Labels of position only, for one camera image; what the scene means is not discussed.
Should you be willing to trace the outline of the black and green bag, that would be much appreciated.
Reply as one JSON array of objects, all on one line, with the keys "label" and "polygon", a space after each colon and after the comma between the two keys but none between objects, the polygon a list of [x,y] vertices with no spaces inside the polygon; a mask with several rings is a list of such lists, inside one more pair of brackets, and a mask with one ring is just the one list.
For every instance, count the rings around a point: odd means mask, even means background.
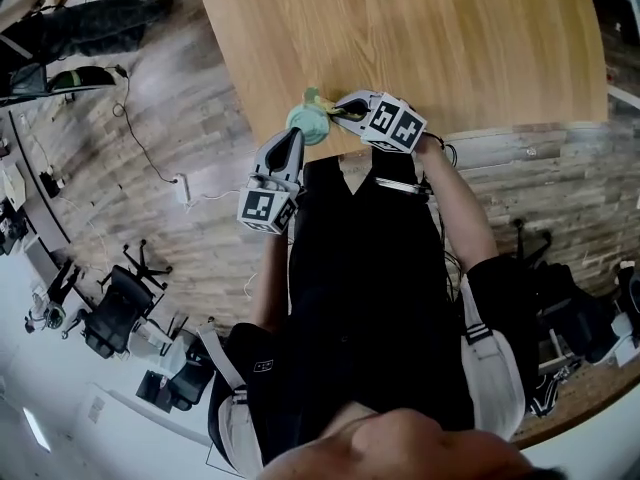
[{"label": "black and green bag", "polygon": [[113,76],[98,66],[82,66],[62,71],[48,81],[47,89],[51,94],[88,91],[115,86]]}]

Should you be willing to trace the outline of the person's left forearm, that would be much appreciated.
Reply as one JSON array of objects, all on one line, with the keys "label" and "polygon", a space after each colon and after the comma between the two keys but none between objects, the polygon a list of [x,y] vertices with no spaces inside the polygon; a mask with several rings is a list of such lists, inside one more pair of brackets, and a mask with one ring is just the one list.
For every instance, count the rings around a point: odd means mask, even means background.
[{"label": "person's left forearm", "polygon": [[288,233],[268,235],[252,295],[252,324],[275,332],[289,314]]}]

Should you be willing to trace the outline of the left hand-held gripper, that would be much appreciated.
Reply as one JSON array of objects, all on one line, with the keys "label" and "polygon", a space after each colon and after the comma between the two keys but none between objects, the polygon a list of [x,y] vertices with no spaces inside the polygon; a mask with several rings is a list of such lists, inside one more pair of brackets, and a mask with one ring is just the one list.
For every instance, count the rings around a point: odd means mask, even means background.
[{"label": "left hand-held gripper", "polygon": [[[256,152],[255,172],[239,193],[237,220],[247,228],[282,235],[298,210],[305,136],[298,127],[271,137]],[[258,173],[284,173],[284,179]]]}]

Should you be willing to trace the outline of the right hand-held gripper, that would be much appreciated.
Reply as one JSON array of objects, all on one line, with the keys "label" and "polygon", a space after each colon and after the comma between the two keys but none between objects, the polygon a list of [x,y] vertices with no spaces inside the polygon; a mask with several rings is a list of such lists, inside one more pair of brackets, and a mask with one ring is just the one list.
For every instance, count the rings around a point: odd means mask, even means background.
[{"label": "right hand-held gripper", "polygon": [[[425,118],[388,93],[358,90],[341,98],[335,107],[344,110],[332,115],[337,126],[360,136],[363,144],[385,152],[411,154],[426,130]],[[367,111],[371,113],[366,124]]]}]

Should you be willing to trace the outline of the person's right forearm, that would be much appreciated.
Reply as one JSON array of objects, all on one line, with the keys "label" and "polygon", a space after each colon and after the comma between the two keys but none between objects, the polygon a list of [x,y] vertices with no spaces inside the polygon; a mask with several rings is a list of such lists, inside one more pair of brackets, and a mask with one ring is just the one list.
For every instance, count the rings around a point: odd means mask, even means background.
[{"label": "person's right forearm", "polygon": [[498,256],[483,207],[447,158],[440,141],[424,133],[415,147],[442,216],[451,248],[462,271]]}]

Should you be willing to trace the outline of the navy white striped bag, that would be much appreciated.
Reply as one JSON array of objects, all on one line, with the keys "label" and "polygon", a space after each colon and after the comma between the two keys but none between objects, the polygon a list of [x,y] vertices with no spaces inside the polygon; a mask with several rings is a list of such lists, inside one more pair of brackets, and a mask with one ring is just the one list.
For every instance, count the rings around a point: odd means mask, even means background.
[{"label": "navy white striped bag", "polygon": [[582,361],[576,360],[555,372],[541,375],[528,405],[529,412],[537,418],[548,416],[556,406],[559,387],[566,383],[581,366]]}]

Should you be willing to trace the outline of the light green plastic bottle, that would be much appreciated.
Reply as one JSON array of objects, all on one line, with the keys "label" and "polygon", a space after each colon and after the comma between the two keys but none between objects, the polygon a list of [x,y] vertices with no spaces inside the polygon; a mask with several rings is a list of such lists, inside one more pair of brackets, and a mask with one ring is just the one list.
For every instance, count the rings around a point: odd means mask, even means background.
[{"label": "light green plastic bottle", "polygon": [[330,118],[316,102],[320,97],[317,87],[309,87],[303,94],[303,103],[294,107],[288,114],[286,127],[298,127],[305,136],[306,146],[315,146],[324,141],[330,132]]}]

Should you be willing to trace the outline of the dark grey table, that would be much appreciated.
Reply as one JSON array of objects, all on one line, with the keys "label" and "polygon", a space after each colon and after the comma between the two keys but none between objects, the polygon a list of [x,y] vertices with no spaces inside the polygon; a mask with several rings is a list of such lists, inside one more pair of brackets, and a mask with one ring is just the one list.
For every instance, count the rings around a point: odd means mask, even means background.
[{"label": "dark grey table", "polygon": [[66,248],[71,244],[68,235],[53,211],[50,199],[42,186],[35,166],[27,153],[17,127],[17,119],[10,110],[3,111],[5,137],[11,153],[4,158],[6,165],[15,164],[25,183],[26,200],[22,207],[34,232],[49,251]]}]

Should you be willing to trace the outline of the white box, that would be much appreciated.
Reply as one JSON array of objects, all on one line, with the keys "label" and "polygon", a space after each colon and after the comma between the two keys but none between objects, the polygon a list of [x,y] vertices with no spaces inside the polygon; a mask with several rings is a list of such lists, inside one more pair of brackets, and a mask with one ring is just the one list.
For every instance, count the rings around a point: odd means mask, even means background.
[{"label": "white box", "polygon": [[18,167],[15,164],[4,167],[2,179],[6,197],[12,207],[19,210],[26,202],[26,184]]}]

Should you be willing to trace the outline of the person's black outfit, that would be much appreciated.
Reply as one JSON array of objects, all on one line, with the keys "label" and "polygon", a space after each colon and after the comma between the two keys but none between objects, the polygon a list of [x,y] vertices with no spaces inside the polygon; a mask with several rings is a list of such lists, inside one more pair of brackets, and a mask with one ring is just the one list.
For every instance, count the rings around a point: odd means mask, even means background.
[{"label": "person's black outfit", "polygon": [[414,183],[410,155],[375,152],[356,191],[337,158],[308,163],[289,240],[289,314],[237,324],[214,345],[209,432],[249,480],[288,451],[360,418],[409,409],[445,431],[511,444],[537,372],[535,316],[516,262],[467,273]]}]

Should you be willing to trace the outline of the black office chair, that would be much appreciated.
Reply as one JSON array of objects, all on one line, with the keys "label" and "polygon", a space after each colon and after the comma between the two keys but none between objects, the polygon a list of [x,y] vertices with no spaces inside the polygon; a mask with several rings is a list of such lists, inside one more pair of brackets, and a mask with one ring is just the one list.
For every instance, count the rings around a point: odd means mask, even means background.
[{"label": "black office chair", "polygon": [[109,274],[98,282],[101,288],[107,287],[102,300],[91,311],[80,309],[77,312],[71,325],[62,332],[63,340],[83,323],[81,336],[85,344],[101,358],[109,359],[128,351],[131,333],[141,319],[147,319],[158,303],[146,281],[164,293],[168,284],[159,282],[157,277],[168,276],[173,271],[171,266],[160,270],[150,268],[145,258],[146,245],[147,241],[142,239],[138,260],[129,254],[128,244],[123,246],[123,254],[134,271],[114,265]]},{"label": "black office chair", "polygon": [[603,360],[618,340],[611,324],[611,313],[596,297],[580,288],[565,264],[544,260],[552,245],[552,235],[542,233],[545,244],[526,255],[524,222],[513,222],[517,231],[516,260],[524,268],[525,282],[533,297],[533,308],[541,337],[561,337],[568,349],[590,364]]},{"label": "black office chair", "polygon": [[151,365],[136,396],[166,413],[198,405],[215,372],[202,340],[184,328],[186,322],[165,333],[147,320],[129,338],[133,356]]}]

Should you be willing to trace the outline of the black floor box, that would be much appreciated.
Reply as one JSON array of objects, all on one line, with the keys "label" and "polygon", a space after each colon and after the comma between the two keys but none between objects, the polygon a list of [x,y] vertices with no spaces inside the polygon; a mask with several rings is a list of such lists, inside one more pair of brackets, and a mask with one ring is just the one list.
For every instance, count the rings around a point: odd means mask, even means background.
[{"label": "black floor box", "polygon": [[39,180],[50,199],[56,198],[65,187],[64,180],[55,176],[51,166],[39,173]]}]

